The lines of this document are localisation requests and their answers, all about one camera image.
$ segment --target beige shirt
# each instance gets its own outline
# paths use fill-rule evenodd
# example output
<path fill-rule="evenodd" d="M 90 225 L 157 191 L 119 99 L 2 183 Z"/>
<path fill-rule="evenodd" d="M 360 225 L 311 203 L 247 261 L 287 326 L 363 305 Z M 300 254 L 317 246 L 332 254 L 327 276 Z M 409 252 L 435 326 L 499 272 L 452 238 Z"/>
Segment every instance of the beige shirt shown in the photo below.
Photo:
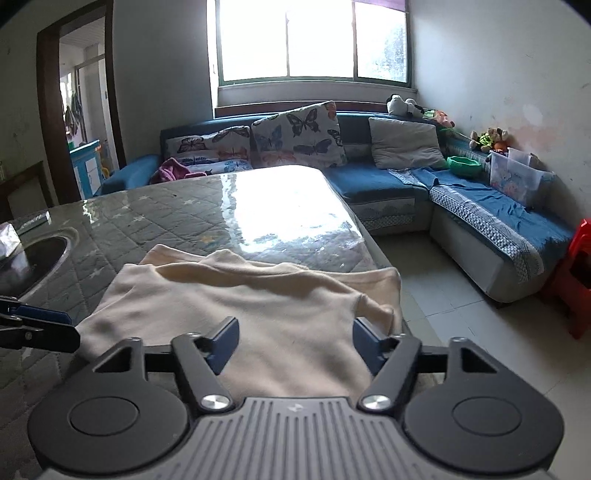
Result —
<path fill-rule="evenodd" d="M 79 352 L 94 359 L 130 336 L 145 345 L 168 344 L 234 316 L 240 342 L 220 380 L 236 400 L 356 400 L 371 375 L 353 346 L 353 321 L 364 316 L 384 333 L 400 332 L 400 284 L 395 268 L 323 273 L 249 262 L 230 250 L 200 257 L 157 245 L 140 265 L 121 269 L 78 325 Z"/>

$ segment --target red plastic stool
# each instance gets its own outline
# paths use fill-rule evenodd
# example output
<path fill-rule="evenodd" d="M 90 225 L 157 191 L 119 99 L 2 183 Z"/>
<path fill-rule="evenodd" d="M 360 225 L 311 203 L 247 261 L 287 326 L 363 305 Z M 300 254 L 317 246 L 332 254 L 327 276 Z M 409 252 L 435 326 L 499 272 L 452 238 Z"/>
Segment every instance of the red plastic stool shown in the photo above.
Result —
<path fill-rule="evenodd" d="M 579 339 L 591 325 L 591 219 L 585 219 L 543 294 L 559 297 L 573 313 L 570 334 Z"/>

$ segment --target white floor tile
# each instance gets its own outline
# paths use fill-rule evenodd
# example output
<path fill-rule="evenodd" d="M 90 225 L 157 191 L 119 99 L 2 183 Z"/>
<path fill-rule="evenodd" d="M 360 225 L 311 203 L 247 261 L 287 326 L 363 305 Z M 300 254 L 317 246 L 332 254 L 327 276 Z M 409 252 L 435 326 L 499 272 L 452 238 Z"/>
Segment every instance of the white floor tile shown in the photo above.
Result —
<path fill-rule="evenodd" d="M 457 312 L 481 346 L 542 393 L 589 355 L 585 343 L 569 335 L 560 314 L 533 297 L 500 309 L 480 301 Z"/>
<path fill-rule="evenodd" d="M 556 385 L 547 397 L 564 417 L 564 439 L 551 471 L 560 480 L 591 478 L 591 364 Z"/>
<path fill-rule="evenodd" d="M 378 244 L 400 270 L 402 311 L 413 335 L 426 345 L 470 338 L 547 394 L 566 425 L 551 471 L 560 480 L 589 480 L 591 331 L 574 340 L 562 312 L 533 297 L 497 309 L 426 233 Z"/>
<path fill-rule="evenodd" d="M 464 319 L 458 314 L 457 310 L 450 312 L 436 313 L 427 317 L 433 330 L 443 342 L 444 345 L 449 343 L 452 337 L 465 337 L 472 340 L 477 345 L 485 348 L 482 342 L 470 330 Z"/>
<path fill-rule="evenodd" d="M 423 345 L 442 346 L 443 342 L 437 336 L 431 323 L 423 317 L 416 320 L 411 320 L 408 323 L 411 333 L 422 341 Z"/>
<path fill-rule="evenodd" d="M 400 292 L 400 306 L 407 322 L 425 318 L 421 307 L 418 306 L 417 301 L 406 288 L 402 288 L 402 292 Z"/>
<path fill-rule="evenodd" d="M 453 310 L 453 305 L 433 278 L 402 277 L 402 284 L 412 294 L 426 316 Z"/>

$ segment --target pink cloth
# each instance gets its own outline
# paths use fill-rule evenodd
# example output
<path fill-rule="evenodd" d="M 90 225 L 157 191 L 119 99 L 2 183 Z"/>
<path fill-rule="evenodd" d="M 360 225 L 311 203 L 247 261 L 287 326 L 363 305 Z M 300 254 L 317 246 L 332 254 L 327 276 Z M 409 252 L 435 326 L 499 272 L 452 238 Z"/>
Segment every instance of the pink cloth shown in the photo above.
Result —
<path fill-rule="evenodd" d="M 195 177 L 205 177 L 207 174 L 204 171 L 191 172 L 187 167 L 181 165 L 174 158 L 165 160 L 158 167 L 158 170 L 150 178 L 150 183 L 162 183 L 164 181 L 174 181 L 182 179 L 192 179 Z"/>

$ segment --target wooden door frame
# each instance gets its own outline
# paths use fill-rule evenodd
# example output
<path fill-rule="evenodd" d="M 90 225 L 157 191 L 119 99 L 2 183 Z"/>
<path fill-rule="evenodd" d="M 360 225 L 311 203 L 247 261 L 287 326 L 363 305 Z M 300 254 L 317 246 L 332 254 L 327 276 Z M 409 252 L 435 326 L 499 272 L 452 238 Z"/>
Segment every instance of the wooden door frame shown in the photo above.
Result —
<path fill-rule="evenodd" d="M 70 149 L 63 122 L 60 92 L 60 37 L 94 20 L 105 17 L 105 69 L 109 112 L 119 168 L 127 165 L 115 95 L 113 72 L 113 2 L 97 0 L 51 24 L 37 34 L 37 96 L 43 143 L 57 200 L 77 202 L 80 192 L 70 160 Z"/>

